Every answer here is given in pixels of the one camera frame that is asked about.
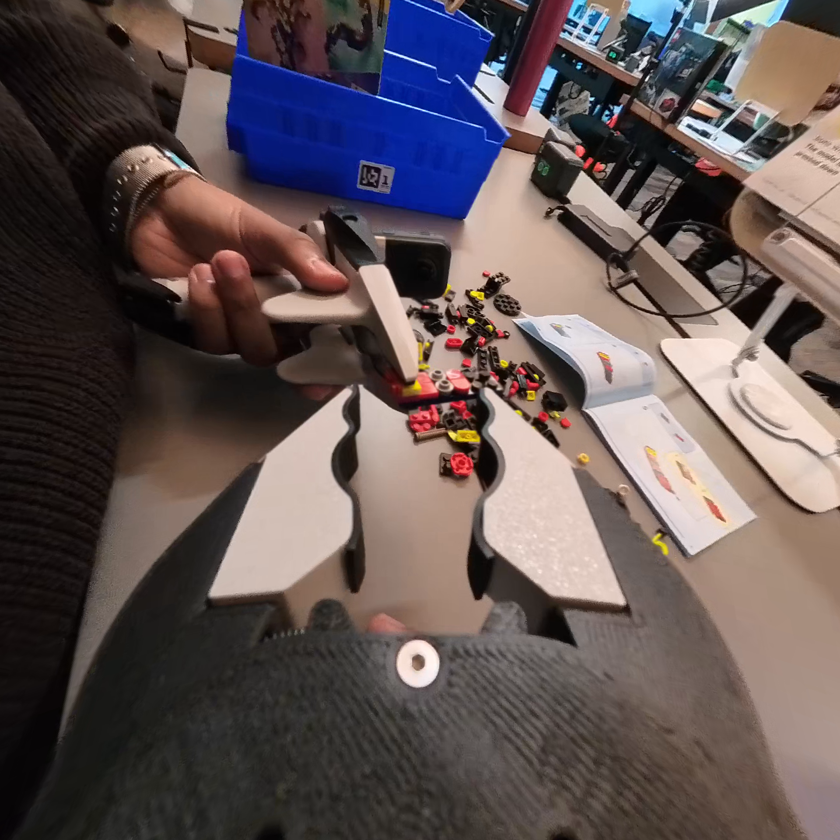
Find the studded beige wristband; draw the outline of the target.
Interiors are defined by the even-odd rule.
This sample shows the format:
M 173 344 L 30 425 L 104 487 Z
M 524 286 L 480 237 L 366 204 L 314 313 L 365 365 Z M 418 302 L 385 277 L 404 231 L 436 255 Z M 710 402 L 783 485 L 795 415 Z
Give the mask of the studded beige wristband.
M 104 180 L 102 216 L 112 245 L 125 245 L 133 223 L 170 175 L 203 179 L 181 156 L 158 143 L 129 148 L 111 162 Z

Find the lego instruction booklet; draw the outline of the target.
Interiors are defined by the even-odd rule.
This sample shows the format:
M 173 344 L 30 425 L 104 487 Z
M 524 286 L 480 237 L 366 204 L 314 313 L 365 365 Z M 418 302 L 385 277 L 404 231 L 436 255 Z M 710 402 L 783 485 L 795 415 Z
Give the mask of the lego instruction booklet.
M 656 366 L 648 353 L 578 314 L 514 322 L 580 376 L 583 414 L 685 555 L 756 519 L 656 396 Z

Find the white printed paper sheet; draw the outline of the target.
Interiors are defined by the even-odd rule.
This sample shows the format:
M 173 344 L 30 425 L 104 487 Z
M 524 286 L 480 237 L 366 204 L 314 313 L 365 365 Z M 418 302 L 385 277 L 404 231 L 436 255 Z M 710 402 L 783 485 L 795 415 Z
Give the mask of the white printed paper sheet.
M 746 186 L 784 217 L 838 244 L 839 109 L 751 174 Z

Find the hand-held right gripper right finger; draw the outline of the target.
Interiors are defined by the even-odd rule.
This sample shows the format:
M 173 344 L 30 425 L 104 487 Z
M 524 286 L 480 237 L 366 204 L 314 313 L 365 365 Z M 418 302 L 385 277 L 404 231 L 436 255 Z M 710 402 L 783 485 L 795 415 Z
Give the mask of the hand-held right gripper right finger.
M 467 552 L 474 599 L 514 602 L 533 634 L 566 610 L 627 613 L 570 460 L 491 389 L 477 398 L 476 420 L 481 493 Z

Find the colourful printed box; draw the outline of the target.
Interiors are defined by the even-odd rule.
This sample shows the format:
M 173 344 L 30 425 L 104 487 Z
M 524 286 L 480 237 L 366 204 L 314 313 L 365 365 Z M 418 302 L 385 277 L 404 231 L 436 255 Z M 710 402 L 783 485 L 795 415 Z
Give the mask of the colourful printed box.
M 248 57 L 377 95 L 389 1 L 245 1 Z

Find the pile of lego pieces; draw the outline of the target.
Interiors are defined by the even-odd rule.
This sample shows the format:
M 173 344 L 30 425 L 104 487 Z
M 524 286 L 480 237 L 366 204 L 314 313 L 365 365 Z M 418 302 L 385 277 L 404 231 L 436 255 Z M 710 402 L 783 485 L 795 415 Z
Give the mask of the pile of lego pieces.
M 482 273 L 482 285 L 459 296 L 447 285 L 440 299 L 417 299 L 406 310 L 417 321 L 413 331 L 418 372 L 460 368 L 472 381 L 474 394 L 462 401 L 425 406 L 407 412 L 406 426 L 417 444 L 439 440 L 447 449 L 438 456 L 438 474 L 452 480 L 476 475 L 480 461 L 479 395 L 494 392 L 541 438 L 558 448 L 557 430 L 569 428 L 568 401 L 550 387 L 545 371 L 530 360 L 508 353 L 511 332 L 492 298 L 509 294 L 504 272 Z

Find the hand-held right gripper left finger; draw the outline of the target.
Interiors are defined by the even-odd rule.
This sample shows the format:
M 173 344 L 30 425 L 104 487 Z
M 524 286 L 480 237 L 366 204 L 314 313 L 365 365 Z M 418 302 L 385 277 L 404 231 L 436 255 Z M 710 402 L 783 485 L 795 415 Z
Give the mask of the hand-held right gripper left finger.
M 303 627 L 322 599 L 345 602 L 365 577 L 359 465 L 361 390 L 344 388 L 269 451 L 208 592 L 213 606 L 269 603 Z

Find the maroon cylinder post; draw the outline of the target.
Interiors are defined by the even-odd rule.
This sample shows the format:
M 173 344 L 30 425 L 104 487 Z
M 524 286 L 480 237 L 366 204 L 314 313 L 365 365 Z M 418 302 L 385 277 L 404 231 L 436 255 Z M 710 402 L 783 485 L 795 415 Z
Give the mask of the maroon cylinder post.
M 534 94 L 563 31 L 572 1 L 532 2 L 518 37 L 503 108 L 519 117 L 528 114 Z

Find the black box with green logo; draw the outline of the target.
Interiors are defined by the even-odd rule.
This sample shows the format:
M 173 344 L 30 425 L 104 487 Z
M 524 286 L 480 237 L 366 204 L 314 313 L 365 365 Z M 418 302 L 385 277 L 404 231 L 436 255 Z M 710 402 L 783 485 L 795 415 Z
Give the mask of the black box with green logo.
M 530 181 L 544 196 L 564 202 L 582 169 L 583 161 L 573 150 L 546 141 L 535 155 Z

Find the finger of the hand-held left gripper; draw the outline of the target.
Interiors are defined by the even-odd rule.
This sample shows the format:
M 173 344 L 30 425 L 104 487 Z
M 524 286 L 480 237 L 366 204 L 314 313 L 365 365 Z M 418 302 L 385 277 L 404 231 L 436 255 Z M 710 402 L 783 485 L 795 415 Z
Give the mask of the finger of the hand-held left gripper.
M 278 324 L 365 326 L 374 333 L 396 377 L 407 385 L 414 383 L 417 342 L 391 273 L 383 264 L 338 267 L 348 281 L 344 291 L 325 295 L 303 288 L 277 290 L 261 302 L 261 311 Z
M 316 326 L 309 345 L 278 363 L 276 372 L 293 385 L 351 385 L 377 387 L 394 367 L 374 333 L 365 326 Z

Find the white desk lamp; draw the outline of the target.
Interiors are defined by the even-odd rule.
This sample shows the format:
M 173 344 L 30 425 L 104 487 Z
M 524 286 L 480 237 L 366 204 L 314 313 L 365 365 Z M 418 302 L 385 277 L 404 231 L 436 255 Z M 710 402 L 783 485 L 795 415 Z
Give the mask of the white desk lamp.
M 827 512 L 839 504 L 838 434 L 765 370 L 760 354 L 798 295 L 838 320 L 838 242 L 786 225 L 765 238 L 762 251 L 780 264 L 780 286 L 740 347 L 724 339 L 667 339 L 660 349 L 790 501 Z

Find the dark flat screen monitor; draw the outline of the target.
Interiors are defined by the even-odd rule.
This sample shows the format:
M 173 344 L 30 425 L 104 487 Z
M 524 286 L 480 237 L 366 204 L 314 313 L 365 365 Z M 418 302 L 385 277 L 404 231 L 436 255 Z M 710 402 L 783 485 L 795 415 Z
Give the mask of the dark flat screen monitor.
M 638 95 L 645 107 L 676 123 L 728 53 L 718 38 L 680 27 Z

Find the beige cardboard panel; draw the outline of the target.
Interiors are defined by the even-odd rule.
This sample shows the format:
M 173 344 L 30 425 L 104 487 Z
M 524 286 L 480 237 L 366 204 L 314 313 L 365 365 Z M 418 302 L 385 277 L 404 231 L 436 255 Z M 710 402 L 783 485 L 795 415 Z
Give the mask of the beige cardboard panel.
M 838 37 L 780 21 L 763 31 L 733 95 L 765 106 L 791 128 L 804 122 L 838 73 Z

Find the person's left forearm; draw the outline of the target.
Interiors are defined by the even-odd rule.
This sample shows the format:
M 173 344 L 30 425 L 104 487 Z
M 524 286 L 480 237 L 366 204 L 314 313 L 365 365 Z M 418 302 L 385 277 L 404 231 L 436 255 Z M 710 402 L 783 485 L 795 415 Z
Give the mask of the person's left forearm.
M 2 833 L 60 720 L 133 370 L 102 199 L 111 163 L 160 145 L 151 86 L 54 2 L 2 2 Z

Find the person's left hand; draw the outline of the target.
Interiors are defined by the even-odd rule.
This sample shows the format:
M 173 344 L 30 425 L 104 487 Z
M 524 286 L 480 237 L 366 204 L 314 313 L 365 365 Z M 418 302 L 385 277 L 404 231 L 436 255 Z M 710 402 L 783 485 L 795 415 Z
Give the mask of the person's left hand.
M 334 293 L 347 281 L 302 232 L 195 175 L 171 173 L 133 224 L 129 252 L 152 278 L 187 279 L 196 347 L 276 365 L 294 343 L 261 311 L 254 275 L 288 270 L 304 287 Z

